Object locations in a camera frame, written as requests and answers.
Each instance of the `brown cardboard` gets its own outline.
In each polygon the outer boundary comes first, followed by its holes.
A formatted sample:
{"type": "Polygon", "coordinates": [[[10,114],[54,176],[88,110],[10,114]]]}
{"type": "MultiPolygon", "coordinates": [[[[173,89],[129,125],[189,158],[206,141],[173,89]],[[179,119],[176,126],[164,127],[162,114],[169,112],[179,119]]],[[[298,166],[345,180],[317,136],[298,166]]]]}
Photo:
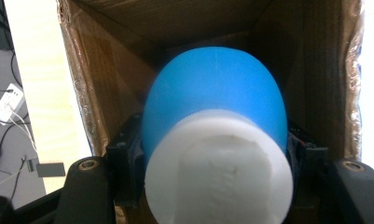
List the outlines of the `brown cardboard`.
{"type": "MultiPolygon", "coordinates": [[[[287,116],[329,147],[332,159],[358,158],[361,4],[60,0],[67,56],[95,154],[103,155],[122,122],[143,110],[155,76],[172,57],[224,46],[249,52],[268,67],[287,116]]],[[[150,214],[143,209],[137,216],[150,214]]]]}

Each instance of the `white cap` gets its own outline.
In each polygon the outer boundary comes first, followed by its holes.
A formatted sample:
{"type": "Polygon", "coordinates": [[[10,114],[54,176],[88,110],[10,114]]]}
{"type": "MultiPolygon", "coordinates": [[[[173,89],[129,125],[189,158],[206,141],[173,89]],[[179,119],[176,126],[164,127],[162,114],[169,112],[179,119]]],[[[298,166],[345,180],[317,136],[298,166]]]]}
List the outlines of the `white cap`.
{"type": "Polygon", "coordinates": [[[205,110],[178,122],[145,174],[149,207],[165,223],[281,223],[293,191],[287,159],[249,119],[205,110]]]}

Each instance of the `desk surface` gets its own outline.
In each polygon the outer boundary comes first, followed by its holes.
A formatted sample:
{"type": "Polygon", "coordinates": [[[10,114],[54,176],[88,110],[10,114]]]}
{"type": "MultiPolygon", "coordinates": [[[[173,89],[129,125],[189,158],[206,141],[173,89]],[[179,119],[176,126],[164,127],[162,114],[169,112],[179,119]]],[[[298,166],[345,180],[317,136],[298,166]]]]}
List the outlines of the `desk surface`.
{"type": "MultiPolygon", "coordinates": [[[[40,163],[73,162],[90,156],[70,76],[54,0],[6,0],[40,163]]],[[[46,192],[65,177],[46,177],[46,192]]]]}

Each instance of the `power adapter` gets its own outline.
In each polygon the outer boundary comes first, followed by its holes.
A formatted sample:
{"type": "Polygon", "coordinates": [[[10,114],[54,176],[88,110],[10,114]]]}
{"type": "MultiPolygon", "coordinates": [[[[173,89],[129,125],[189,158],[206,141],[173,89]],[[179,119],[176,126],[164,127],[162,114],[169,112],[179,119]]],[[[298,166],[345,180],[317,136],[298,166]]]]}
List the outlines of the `power adapter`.
{"type": "Polygon", "coordinates": [[[0,120],[8,122],[9,119],[13,119],[14,114],[12,111],[17,113],[24,101],[24,93],[21,87],[16,83],[10,83],[0,100],[0,120]]]}

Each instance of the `blue rubber bulb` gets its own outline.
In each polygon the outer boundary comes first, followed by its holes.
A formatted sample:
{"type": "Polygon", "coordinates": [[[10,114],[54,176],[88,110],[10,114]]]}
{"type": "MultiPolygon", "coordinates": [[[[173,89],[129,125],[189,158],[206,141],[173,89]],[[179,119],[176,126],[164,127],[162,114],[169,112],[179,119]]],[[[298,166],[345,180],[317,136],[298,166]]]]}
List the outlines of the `blue rubber bulb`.
{"type": "Polygon", "coordinates": [[[166,133],[181,119],[207,109],[224,109],[250,119],[285,153],[284,102],[266,67],[236,49],[186,51],[160,72],[143,117],[145,165],[166,133]]]}

